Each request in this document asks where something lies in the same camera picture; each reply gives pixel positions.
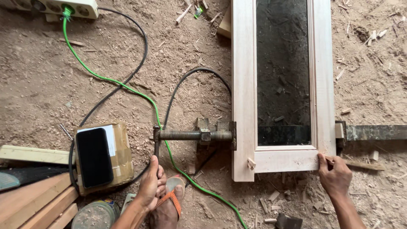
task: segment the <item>green electrical cable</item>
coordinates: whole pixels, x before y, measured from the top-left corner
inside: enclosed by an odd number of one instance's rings
[[[71,52],[73,53],[73,55],[76,57],[76,59],[77,59],[77,60],[81,63],[81,65],[82,65],[86,70],[88,70],[88,72],[90,72],[92,75],[94,75],[94,76],[96,76],[96,77],[98,77],[98,78],[100,78],[100,79],[104,79],[104,80],[107,80],[107,81],[112,81],[112,82],[115,82],[115,83],[117,83],[117,84],[120,84],[121,86],[125,87],[125,88],[128,89],[129,91],[131,91],[131,92],[133,92],[133,93],[135,93],[135,94],[137,94],[137,95],[139,95],[139,96],[141,96],[141,97],[147,99],[147,100],[153,105],[153,107],[154,107],[154,109],[155,109],[155,115],[156,115],[156,117],[157,117],[157,123],[158,123],[160,129],[162,130],[161,123],[160,123],[160,118],[159,118],[159,115],[158,115],[158,108],[157,108],[155,102],[154,102],[150,97],[148,97],[148,96],[144,95],[143,93],[140,93],[140,92],[138,92],[138,91],[136,91],[136,90],[130,88],[129,86],[123,84],[123,83],[120,82],[120,81],[117,81],[117,80],[115,80],[115,79],[110,79],[110,78],[107,78],[107,77],[103,77],[103,76],[100,76],[100,75],[94,73],[92,70],[90,70],[90,69],[81,61],[81,59],[79,58],[78,54],[75,52],[75,50],[72,48],[71,44],[69,43],[68,36],[66,35],[66,21],[69,21],[70,15],[71,15],[72,12],[73,12],[73,9],[70,9],[69,6],[66,6],[66,7],[65,7],[65,11],[63,12],[63,36],[64,36],[64,38],[65,38],[66,44],[68,45],[69,49],[71,50]],[[227,204],[229,207],[231,207],[231,208],[236,212],[236,214],[237,214],[237,216],[238,216],[238,218],[239,218],[239,220],[240,220],[240,223],[243,225],[243,227],[244,227],[245,229],[247,229],[246,224],[243,222],[243,219],[242,219],[242,217],[240,216],[239,210],[238,210],[234,205],[232,205],[231,203],[229,203],[227,200],[223,199],[221,196],[219,196],[219,195],[217,195],[217,194],[215,194],[215,193],[213,193],[213,192],[210,192],[210,191],[208,191],[208,190],[202,188],[201,186],[199,186],[197,183],[195,183],[195,182],[193,181],[193,179],[191,179],[186,173],[184,173],[182,170],[180,170],[180,169],[175,165],[175,161],[174,161],[173,155],[172,155],[172,153],[171,153],[170,146],[169,146],[169,144],[168,144],[168,142],[167,142],[166,140],[164,140],[164,142],[165,142],[165,145],[167,146],[168,153],[169,153],[170,159],[171,159],[171,163],[173,164],[174,168],[175,168],[179,173],[181,173],[185,178],[187,178],[187,179],[188,179],[195,187],[197,187],[199,190],[201,190],[201,191],[203,191],[203,192],[205,192],[205,193],[207,193],[207,194],[209,194],[209,195],[212,195],[212,196],[218,198],[219,200],[221,200],[221,201],[223,201],[225,204]]]

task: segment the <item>glass pane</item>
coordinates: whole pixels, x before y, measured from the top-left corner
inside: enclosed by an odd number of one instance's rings
[[[310,145],[306,0],[257,0],[258,145]]]

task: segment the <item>man's right hand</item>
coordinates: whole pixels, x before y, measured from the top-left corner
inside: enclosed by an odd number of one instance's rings
[[[331,198],[345,197],[352,180],[352,172],[346,166],[345,161],[339,156],[333,157],[335,164],[333,169],[329,171],[325,155],[318,153],[318,158],[319,180],[322,187]]]

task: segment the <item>power strip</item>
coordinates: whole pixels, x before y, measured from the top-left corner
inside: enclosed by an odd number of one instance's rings
[[[99,11],[95,0],[0,0],[0,5],[7,6],[13,2],[15,8],[19,10],[31,11],[37,9],[41,13],[61,14],[65,5],[74,9],[71,16],[98,19]]]

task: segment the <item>orange sandal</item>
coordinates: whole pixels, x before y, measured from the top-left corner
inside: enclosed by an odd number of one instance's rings
[[[164,201],[171,199],[172,202],[174,203],[174,206],[177,210],[178,213],[178,220],[179,217],[181,216],[181,205],[179,204],[177,197],[174,194],[174,189],[177,185],[181,185],[182,186],[182,197],[184,196],[185,193],[185,183],[184,181],[179,177],[179,175],[175,175],[171,178],[169,178],[167,180],[167,184],[166,187],[168,188],[168,190],[171,190],[169,193],[167,193],[163,198],[161,198],[158,202],[156,207],[154,208],[154,210],[160,206],[162,203],[164,203]]]

